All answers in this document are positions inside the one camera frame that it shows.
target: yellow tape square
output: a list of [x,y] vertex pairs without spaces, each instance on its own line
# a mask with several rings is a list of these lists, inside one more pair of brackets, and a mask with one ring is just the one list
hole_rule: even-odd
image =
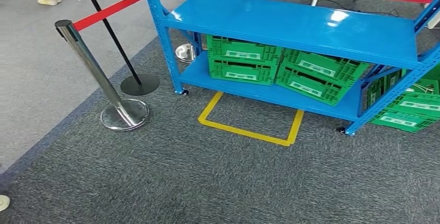
[[259,134],[259,133],[255,133],[255,132],[250,132],[250,131],[243,130],[240,128],[235,128],[235,127],[231,127],[229,125],[220,124],[217,122],[207,120],[206,118],[211,113],[212,109],[214,109],[215,105],[218,103],[218,101],[220,100],[222,95],[223,95],[223,92],[217,92],[214,95],[214,97],[212,97],[211,101],[208,103],[208,105],[206,106],[206,108],[203,110],[202,114],[198,118],[198,120],[201,124],[207,125],[209,127],[221,129],[221,130],[224,130],[227,132],[232,132],[232,133],[236,133],[239,135],[252,137],[252,138],[260,139],[260,140],[263,140],[266,142],[271,142],[271,143],[275,143],[275,144],[283,145],[283,146],[290,146],[291,144],[293,144],[295,142],[296,135],[298,134],[298,131],[299,131],[299,126],[301,125],[301,121],[304,116],[303,110],[298,109],[296,111],[295,116],[293,118],[292,127],[289,131],[287,139],[281,139],[281,138],[271,137],[271,136],[267,136],[267,135],[263,135],[263,134]]

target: chrome pole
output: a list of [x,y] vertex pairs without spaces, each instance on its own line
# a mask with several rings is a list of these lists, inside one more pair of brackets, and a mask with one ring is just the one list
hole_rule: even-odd
[[196,51],[190,43],[180,45],[174,53],[177,59],[184,63],[191,63],[196,58]]
[[138,100],[121,100],[70,20],[57,21],[55,27],[84,63],[111,103],[111,106],[101,113],[101,122],[104,126],[115,131],[129,131],[143,125],[149,114],[147,105]]

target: blue metal shelf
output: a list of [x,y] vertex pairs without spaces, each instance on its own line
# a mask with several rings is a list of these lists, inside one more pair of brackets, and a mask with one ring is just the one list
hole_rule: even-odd
[[[183,93],[182,84],[187,83],[351,120],[343,129],[349,135],[354,135],[440,62],[440,42],[419,56],[416,49],[416,35],[439,12],[440,0],[433,0],[415,20],[270,0],[186,0],[172,12],[160,0],[147,1],[176,93]],[[183,34],[199,54],[182,74],[171,44],[171,27],[192,31],[190,35]],[[376,63],[376,66],[332,107],[277,85],[211,78],[207,54],[201,50],[200,33]],[[361,84],[387,73],[383,72],[385,65],[410,70],[370,108],[362,111]]]
[[355,121],[361,86],[356,83],[337,106],[329,106],[278,85],[264,86],[252,83],[213,79],[209,76],[207,52],[202,52],[180,75],[180,81],[198,87],[230,93],[273,104],[302,109],[317,114]]
[[414,21],[270,0],[186,0],[165,26],[414,68]]

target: lower shelf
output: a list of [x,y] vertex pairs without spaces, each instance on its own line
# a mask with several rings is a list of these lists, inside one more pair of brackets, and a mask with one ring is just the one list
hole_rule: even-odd
[[185,69],[180,75],[182,83],[335,118],[351,121],[358,119],[358,107],[361,100],[361,85],[359,81],[353,85],[338,105],[329,106],[278,85],[265,86],[213,79],[209,76],[207,55],[207,52],[202,52]]

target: black cable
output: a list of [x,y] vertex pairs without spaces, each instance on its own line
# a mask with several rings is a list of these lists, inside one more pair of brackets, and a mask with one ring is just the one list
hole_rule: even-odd
[[399,12],[396,9],[392,9],[391,12],[352,10],[352,9],[349,9],[349,8],[345,7],[340,2],[337,2],[337,1],[334,1],[334,0],[325,0],[325,1],[332,2],[332,3],[336,4],[336,5],[338,5],[343,10],[350,10],[350,11],[356,11],[356,12],[362,12],[362,13],[383,14],[383,15],[387,15],[387,16],[393,16],[393,17],[396,17],[396,18],[399,17]]

